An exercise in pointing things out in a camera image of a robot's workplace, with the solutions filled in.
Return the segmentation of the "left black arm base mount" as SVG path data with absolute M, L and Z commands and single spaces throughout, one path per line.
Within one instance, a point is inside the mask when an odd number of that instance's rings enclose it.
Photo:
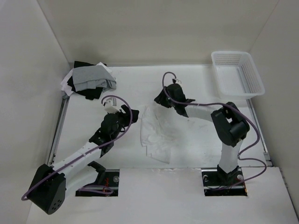
M 94 182 L 83 187 L 84 190 L 77 190 L 77 197 L 116 197 L 119 193 L 120 170 L 106 169 L 99 163 L 93 161 L 89 165 L 97 173 Z

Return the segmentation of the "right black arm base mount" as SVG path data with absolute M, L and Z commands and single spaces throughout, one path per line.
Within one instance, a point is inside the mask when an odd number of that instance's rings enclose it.
M 202 181 L 205 196 L 247 196 L 245 183 L 231 186 L 243 180 L 242 169 L 239 168 L 228 180 L 223 180 L 216 169 L 203 169 Z

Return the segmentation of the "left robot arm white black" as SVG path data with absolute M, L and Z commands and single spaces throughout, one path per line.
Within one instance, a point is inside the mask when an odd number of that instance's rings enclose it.
M 106 169 L 96 162 L 109 152 L 114 142 L 136 123 L 139 110 L 122 105 L 108 112 L 95 134 L 75 153 L 53 165 L 41 165 L 22 200 L 30 200 L 46 214 L 55 213 L 72 191 L 86 191 L 85 186 L 100 186 Z

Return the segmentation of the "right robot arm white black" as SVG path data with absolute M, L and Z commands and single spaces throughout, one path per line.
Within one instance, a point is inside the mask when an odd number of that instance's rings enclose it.
M 187 118 L 199 118 L 213 123 L 222 142 L 221 159 L 217 165 L 217 180 L 229 184 L 236 174 L 238 154 L 242 141 L 247 136 L 249 124 L 234 103 L 214 109 L 211 106 L 200 106 L 194 99 L 185 97 L 179 84 L 171 84 L 159 93 L 154 101 L 166 108 L 174 108 L 177 114 Z

